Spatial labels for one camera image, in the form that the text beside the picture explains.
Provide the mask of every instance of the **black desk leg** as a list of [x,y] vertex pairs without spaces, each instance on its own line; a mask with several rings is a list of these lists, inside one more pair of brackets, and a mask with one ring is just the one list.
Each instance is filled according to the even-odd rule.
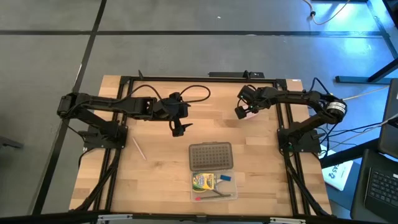
[[385,78],[386,75],[395,71],[398,68],[398,58],[391,63],[380,69],[371,77],[349,77],[349,76],[336,76],[337,83],[359,83],[359,84],[380,84],[390,85],[391,78]]
[[11,146],[17,149],[24,147],[24,145],[19,142],[0,136],[0,147],[1,146]]
[[368,142],[362,143],[360,145],[351,147],[341,152],[334,153],[333,155],[327,156],[326,158],[321,159],[322,169],[326,167],[335,166],[338,164],[342,164],[346,161],[350,161],[353,159],[357,159],[362,157],[365,149],[377,149],[377,145],[379,143],[379,138],[370,140]]

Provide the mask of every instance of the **blue object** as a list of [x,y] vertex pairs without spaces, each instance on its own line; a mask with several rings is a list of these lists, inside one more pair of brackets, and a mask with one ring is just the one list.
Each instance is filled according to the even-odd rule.
[[231,181],[231,177],[225,176],[225,175],[221,175],[220,176],[221,180],[226,180],[226,181]]

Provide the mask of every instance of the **white stick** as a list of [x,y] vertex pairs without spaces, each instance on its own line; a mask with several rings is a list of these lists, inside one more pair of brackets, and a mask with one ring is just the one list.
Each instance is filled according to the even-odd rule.
[[134,137],[132,137],[132,140],[134,141],[134,144],[137,146],[137,149],[138,149],[139,153],[141,153],[142,158],[144,158],[144,160],[147,160],[147,158],[145,157],[144,153],[142,153],[141,148],[138,146],[138,143],[137,143],[136,139],[134,139]]

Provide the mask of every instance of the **wooden tabletop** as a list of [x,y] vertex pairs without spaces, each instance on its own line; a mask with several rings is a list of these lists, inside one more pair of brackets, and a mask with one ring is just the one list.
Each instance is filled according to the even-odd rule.
[[[115,98],[120,76],[106,75],[99,96]],[[114,212],[177,213],[208,215],[291,215],[289,191],[283,157],[278,152],[275,106],[260,111],[255,117],[238,120],[234,108],[236,95],[247,83],[134,82],[133,88],[152,85],[161,96],[180,92],[192,84],[211,90],[209,99],[192,103],[183,124],[193,123],[184,136],[173,138],[168,122],[127,119],[129,126],[126,147],[122,150],[111,210]],[[302,90],[300,80],[287,80],[289,90]],[[256,87],[267,84],[252,83]],[[183,99],[196,100],[207,95],[201,88],[192,88]],[[133,96],[155,96],[150,88],[141,88]],[[285,125],[287,118],[284,112]],[[104,119],[112,114],[96,111]],[[292,105],[294,121],[308,118],[306,106]],[[144,161],[131,137],[137,140],[147,160]],[[202,142],[230,142],[233,148],[238,199],[223,202],[191,202],[188,147]],[[104,149],[84,156],[77,176],[70,208],[79,206],[98,181]],[[305,183],[324,210],[331,213],[319,161],[311,154],[301,153]],[[104,207],[104,188],[101,208]],[[300,191],[296,186],[299,211]]]

